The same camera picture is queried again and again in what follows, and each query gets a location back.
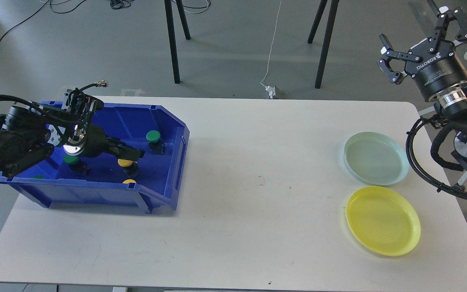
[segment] black table leg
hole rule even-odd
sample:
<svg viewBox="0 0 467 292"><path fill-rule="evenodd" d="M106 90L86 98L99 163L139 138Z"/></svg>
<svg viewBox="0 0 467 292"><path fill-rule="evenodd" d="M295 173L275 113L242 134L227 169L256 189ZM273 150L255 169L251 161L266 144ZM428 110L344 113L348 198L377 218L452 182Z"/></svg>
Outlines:
<svg viewBox="0 0 467 292"><path fill-rule="evenodd" d="M324 36L324 44L322 45L322 53L320 55L320 63L318 65L317 79L315 81L315 88L320 88L322 85L322 77L324 75L324 69L326 67L326 59L328 58L330 37L332 35L332 28L334 28L334 19L336 17L336 11L340 0L332 0L329 9L328 24L326 27L326 35Z"/></svg>
<svg viewBox="0 0 467 292"><path fill-rule="evenodd" d="M311 32L309 32L309 37L307 39L308 44L313 43L313 39L315 38L315 33L317 33L318 24L320 23L320 20L322 19L322 15L324 13L324 10L326 9L327 3L328 3L328 0L322 0L320 2L320 5L318 6L317 15L315 16L313 27L311 27Z"/></svg>
<svg viewBox="0 0 467 292"><path fill-rule="evenodd" d="M185 17L185 11L183 9L183 2L181 2L181 0L176 0L176 6L178 6L178 12L180 13L181 25L183 26L183 32L185 33L185 38L190 39L191 33L189 32L189 25L187 24L187 17Z"/></svg>
<svg viewBox="0 0 467 292"><path fill-rule="evenodd" d="M165 0L165 14L167 15L167 30L169 31L170 55L172 58L172 71L174 83L180 83L180 68L178 66L178 52L176 51L176 36L174 34L174 18L172 17L172 1Z"/></svg>

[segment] blue storage bin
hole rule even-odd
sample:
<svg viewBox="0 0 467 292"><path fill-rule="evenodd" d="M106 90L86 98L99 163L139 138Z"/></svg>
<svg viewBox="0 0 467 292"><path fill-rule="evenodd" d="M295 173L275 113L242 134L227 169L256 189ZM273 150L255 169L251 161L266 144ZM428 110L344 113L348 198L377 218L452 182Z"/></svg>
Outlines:
<svg viewBox="0 0 467 292"><path fill-rule="evenodd" d="M61 107L61 101L43 102ZM95 158L80 159L91 171L87 176L73 172L63 163L65 152L55 148L53 155L12 179L0 183L10 185L27 198L48 208L52 203L106 204L138 206L145 213L161 205L176 210L185 163L189 129L160 105L125 105L108 103L95 111L92 124L102 127L109 137L145 150L138 160L137 183L122 183L128 176L113 155L102 153ZM145 135L150 130L161 133L165 144L163 155L154 155Z"/></svg>

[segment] plastic plate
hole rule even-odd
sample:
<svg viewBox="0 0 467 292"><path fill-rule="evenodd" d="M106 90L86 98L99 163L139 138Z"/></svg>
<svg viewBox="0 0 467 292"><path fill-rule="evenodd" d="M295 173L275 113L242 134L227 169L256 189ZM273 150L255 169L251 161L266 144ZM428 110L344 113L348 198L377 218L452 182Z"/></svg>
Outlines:
<svg viewBox="0 0 467 292"><path fill-rule="evenodd" d="M370 185L393 185L408 174L405 150L380 133L353 135L345 143L344 153L351 172Z"/></svg>
<svg viewBox="0 0 467 292"><path fill-rule="evenodd" d="M382 255L409 253L421 237L421 224L412 205L386 187L364 187L354 192L345 216L352 234Z"/></svg>

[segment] white table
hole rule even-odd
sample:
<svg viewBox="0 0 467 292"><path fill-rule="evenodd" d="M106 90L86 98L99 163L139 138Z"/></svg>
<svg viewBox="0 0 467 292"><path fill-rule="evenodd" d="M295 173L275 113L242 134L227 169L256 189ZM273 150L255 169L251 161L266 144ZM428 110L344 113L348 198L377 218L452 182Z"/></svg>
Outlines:
<svg viewBox="0 0 467 292"><path fill-rule="evenodd" d="M20 196L0 234L0 282L174 289L467 291L467 224L456 200L410 170L391 186L421 220L407 255L383 257L348 231L365 183L343 164L353 134L404 144L403 102L104 97L163 105L191 131L178 210L43 209ZM445 181L416 138L421 164Z"/></svg>

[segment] gray floor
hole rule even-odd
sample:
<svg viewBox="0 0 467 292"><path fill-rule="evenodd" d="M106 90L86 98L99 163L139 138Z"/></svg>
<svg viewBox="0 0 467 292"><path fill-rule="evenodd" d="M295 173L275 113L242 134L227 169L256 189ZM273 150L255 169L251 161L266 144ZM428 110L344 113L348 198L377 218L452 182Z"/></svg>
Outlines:
<svg viewBox="0 0 467 292"><path fill-rule="evenodd" d="M78 2L72 0L54 9L66 11ZM278 0L212 0L205 13L187 15L193 37L190 41L184 39L175 19L182 78L178 85L172 76L163 1L135 1L120 11L111 10L108 3L87 1L63 15L44 7L12 30L0 44L0 94L51 100L59 98L66 86L80 87L106 79L108 88L86 93L266 98L259 82L266 72ZM204 0L184 3L201 5ZM400 86L391 85L376 66L382 47L380 33L388 35L397 50L407 50L431 34L435 18L426 1L341 1L323 87L314 89L326 18L315 43L308 45L306 39L318 3L282 2L265 84L277 85L289 99L408 101L419 110L430 106L409 78ZM439 0L438 4L462 6L467 11L464 0ZM0 0L0 37L41 5L38 0ZM448 35L455 31L451 26ZM467 45L463 45L458 55L462 57L466 50ZM460 174L448 176L454 182ZM0 185L0 194L6 187ZM16 197L16 193L10 197L0 195L0 229ZM461 207L467 217L467 202L462 202ZM23 288L0 284L0 292L20 292ZM55 290L54 285L26 288L30 292ZM61 286L60 291L110 292L111 288Z"/></svg>

